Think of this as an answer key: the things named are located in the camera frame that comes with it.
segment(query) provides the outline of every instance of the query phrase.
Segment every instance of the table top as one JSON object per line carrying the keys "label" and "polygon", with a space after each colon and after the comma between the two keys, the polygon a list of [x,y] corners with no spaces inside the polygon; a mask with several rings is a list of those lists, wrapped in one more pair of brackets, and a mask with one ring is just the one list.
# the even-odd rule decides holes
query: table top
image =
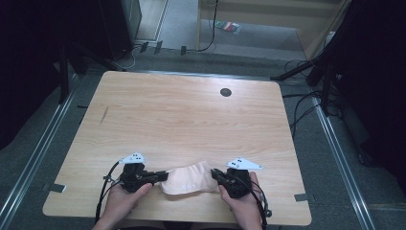
{"label": "table top", "polygon": [[[231,96],[222,96],[223,88]],[[50,192],[44,214],[92,218],[102,178],[136,151],[149,172],[203,160],[225,172],[239,156],[261,164],[256,173],[273,213],[268,223],[311,222],[307,201],[294,197],[305,188],[275,82],[106,72],[56,178],[67,188]],[[159,183],[128,219],[235,222],[218,192],[166,195]]]}

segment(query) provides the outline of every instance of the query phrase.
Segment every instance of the beige cloth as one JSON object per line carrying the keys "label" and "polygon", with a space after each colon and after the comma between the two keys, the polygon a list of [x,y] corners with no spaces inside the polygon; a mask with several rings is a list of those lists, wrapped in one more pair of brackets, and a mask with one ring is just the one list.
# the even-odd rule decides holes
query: beige cloth
{"label": "beige cloth", "polygon": [[193,192],[213,192],[217,181],[212,179],[211,167],[206,161],[185,168],[169,171],[168,180],[161,182],[161,188],[168,195],[182,195]]}

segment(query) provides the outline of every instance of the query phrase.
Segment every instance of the hand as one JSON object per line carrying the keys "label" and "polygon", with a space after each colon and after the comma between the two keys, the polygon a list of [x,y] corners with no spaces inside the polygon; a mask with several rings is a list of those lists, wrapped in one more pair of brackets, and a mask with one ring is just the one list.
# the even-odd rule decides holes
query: hand
{"label": "hand", "polygon": [[[257,175],[254,172],[250,172],[251,180],[258,183]],[[253,184],[254,193],[260,199],[258,192],[259,188]],[[234,218],[242,229],[245,230],[261,230],[260,213],[257,205],[257,201],[250,193],[242,198],[234,199],[230,198],[227,190],[219,185],[218,189],[221,193],[221,198],[230,206],[230,210],[233,212]]]}
{"label": "hand", "polygon": [[152,184],[148,183],[137,192],[129,193],[120,185],[111,187],[104,213],[93,229],[114,229],[120,221],[131,213],[132,209],[137,207],[138,200],[146,195],[151,188]]}

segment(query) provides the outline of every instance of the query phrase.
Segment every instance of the gray floor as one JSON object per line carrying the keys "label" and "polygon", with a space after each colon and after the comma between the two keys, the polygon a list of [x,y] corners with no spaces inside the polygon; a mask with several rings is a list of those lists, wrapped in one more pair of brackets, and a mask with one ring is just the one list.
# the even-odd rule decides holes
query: gray floor
{"label": "gray floor", "polygon": [[[188,47],[194,45],[194,31],[190,36],[185,36],[174,33],[169,29],[170,13],[174,11],[175,4],[180,2],[180,0],[169,1],[166,14],[168,21],[164,21],[160,33],[160,38],[164,40],[164,44],[167,44],[168,48],[175,49],[174,47],[179,45],[187,45]],[[183,21],[188,21],[185,19],[187,17],[186,13],[184,16]],[[181,30],[179,27],[186,28],[186,26],[180,26],[180,21],[171,24],[171,26],[177,27],[177,31]],[[153,48],[148,48],[145,53],[134,52],[135,64],[129,71],[215,74],[224,78],[269,81],[270,76],[277,76],[284,72],[284,65],[287,60],[304,58],[303,52],[298,51],[298,41],[295,41],[289,30],[286,31],[285,36],[290,37],[290,46],[284,44],[283,46],[274,46],[268,49],[268,46],[263,44],[267,49],[262,52],[272,53],[271,56],[274,57],[267,57],[266,55],[260,55],[259,57],[243,56],[239,52],[238,46],[241,46],[240,49],[248,47],[247,52],[244,54],[248,54],[248,50],[252,50],[249,45],[239,43],[244,39],[235,40],[235,43],[233,43],[235,49],[228,50],[232,54],[219,52],[222,50],[220,48],[221,43],[227,43],[224,40],[216,41],[217,47],[214,52],[208,54],[190,53],[182,57],[178,50],[162,50],[160,54],[154,55]],[[280,42],[275,41],[273,43],[282,44],[283,42],[284,40],[280,40]],[[259,49],[260,44],[257,43],[256,47],[256,49]],[[274,50],[279,50],[280,53],[276,55]],[[128,55],[127,58],[120,61],[120,64],[126,65],[132,63],[132,61],[132,56]],[[44,216],[42,206],[48,193],[41,191],[41,188],[43,184],[52,183],[55,180],[60,165],[79,128],[81,118],[85,113],[85,109],[79,108],[78,105],[89,105],[104,71],[105,69],[97,63],[90,63],[89,72],[81,77],[72,103],[46,151],[31,186],[12,219],[10,229],[89,229],[92,227],[92,218],[53,218]],[[308,93],[309,88],[305,85],[304,79],[303,75],[298,75],[293,79],[281,82],[282,93],[284,95]],[[0,150],[0,173],[4,176],[0,185],[2,206],[8,192],[29,161],[42,132],[51,120],[56,110],[58,96],[59,91],[57,89],[24,125],[14,141],[5,149]],[[283,100],[290,123],[293,121],[294,108],[299,99],[289,98]],[[304,100],[298,114],[302,114],[311,106],[313,106],[311,99]],[[345,124],[339,118],[330,117],[330,120],[362,196],[370,208],[375,229],[404,229],[404,226],[406,226],[406,198],[397,187],[395,178],[384,169],[362,166],[357,159],[356,147],[350,139]],[[284,226],[282,229],[362,229],[316,112],[310,113],[298,123],[294,144],[306,192],[313,195],[316,200],[309,202],[312,215],[310,225],[306,227]],[[278,226],[271,226],[270,228],[278,229]]]}

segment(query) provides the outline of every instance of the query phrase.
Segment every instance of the wooden table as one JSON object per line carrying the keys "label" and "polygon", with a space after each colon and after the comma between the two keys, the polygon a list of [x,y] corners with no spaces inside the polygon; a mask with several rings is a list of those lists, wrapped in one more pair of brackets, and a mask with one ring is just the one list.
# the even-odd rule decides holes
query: wooden table
{"label": "wooden table", "polygon": [[[317,56],[328,34],[344,18],[350,0],[221,0],[216,20],[297,29],[307,59]],[[196,49],[200,48],[200,20],[214,18],[215,0],[199,0]]]}
{"label": "wooden table", "polygon": [[[222,88],[232,95],[220,95]],[[102,178],[135,151],[153,172],[202,160],[226,171],[226,162],[242,156],[264,167],[256,173],[273,212],[268,223],[311,222],[307,201],[294,197],[305,188],[275,82],[105,73],[56,178],[67,189],[50,192],[44,214],[93,217]],[[158,184],[137,210],[128,218],[235,222],[218,192],[165,195]]]}

